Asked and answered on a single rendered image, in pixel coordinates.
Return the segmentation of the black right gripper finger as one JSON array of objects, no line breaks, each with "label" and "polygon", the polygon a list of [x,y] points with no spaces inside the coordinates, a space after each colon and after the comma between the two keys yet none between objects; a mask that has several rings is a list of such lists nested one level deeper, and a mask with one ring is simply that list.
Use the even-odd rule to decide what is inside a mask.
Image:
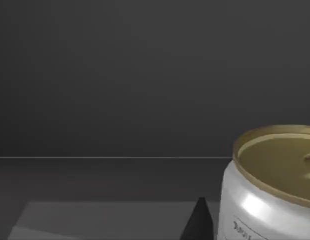
[{"label": "black right gripper finger", "polygon": [[214,225],[206,199],[198,198],[179,240],[214,240]]}]

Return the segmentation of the silver can with gold lid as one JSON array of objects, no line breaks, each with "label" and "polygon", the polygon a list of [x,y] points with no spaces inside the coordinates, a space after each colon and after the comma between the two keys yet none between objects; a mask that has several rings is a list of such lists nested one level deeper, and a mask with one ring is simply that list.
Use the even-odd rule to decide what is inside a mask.
[{"label": "silver can with gold lid", "polygon": [[263,126],[236,139],[216,240],[310,240],[310,125]]}]

